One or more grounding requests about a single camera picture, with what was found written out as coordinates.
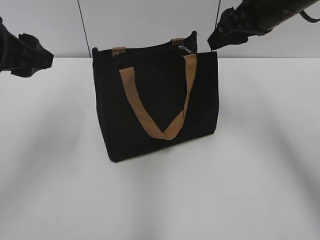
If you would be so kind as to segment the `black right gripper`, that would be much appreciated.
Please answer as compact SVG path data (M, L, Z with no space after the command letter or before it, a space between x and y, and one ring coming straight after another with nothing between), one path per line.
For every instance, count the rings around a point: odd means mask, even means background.
M210 49L217 50L228 45L246 43L253 35L248 23L246 15L241 10L233 7L226 9L207 40Z

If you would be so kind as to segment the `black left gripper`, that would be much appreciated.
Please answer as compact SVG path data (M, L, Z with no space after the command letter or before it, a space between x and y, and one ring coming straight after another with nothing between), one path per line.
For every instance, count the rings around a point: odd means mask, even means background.
M33 35L11 33L0 35L0 70L29 78L36 72L52 67L54 55Z

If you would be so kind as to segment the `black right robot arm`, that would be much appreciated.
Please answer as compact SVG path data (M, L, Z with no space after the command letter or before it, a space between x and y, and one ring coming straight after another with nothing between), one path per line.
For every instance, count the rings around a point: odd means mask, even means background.
M210 50L229 45L241 45L249 37L264 36L279 24L295 15L309 23L318 23L318 18L309 16L305 9L316 0L243 0L237 8L225 9L207 39Z

